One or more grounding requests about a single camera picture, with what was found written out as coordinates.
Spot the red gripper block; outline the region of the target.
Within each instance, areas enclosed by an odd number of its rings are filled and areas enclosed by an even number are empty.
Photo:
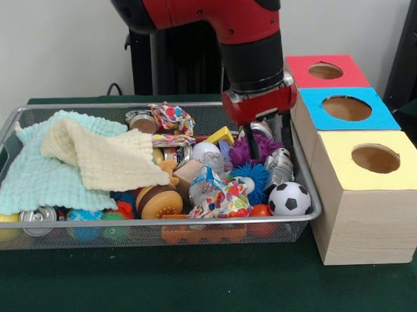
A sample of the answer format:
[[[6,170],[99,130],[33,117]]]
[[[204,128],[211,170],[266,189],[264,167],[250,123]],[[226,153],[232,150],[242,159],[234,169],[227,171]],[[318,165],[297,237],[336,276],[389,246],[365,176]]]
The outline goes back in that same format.
[[[259,147],[251,129],[252,122],[270,114],[281,115],[281,137],[283,145],[290,153],[293,152],[291,135],[291,115],[289,111],[296,103],[296,86],[276,88],[273,91],[253,94],[236,94],[225,91],[221,94],[223,107],[227,117],[236,125],[244,125],[244,135],[247,138],[249,155],[252,160],[260,158]]]

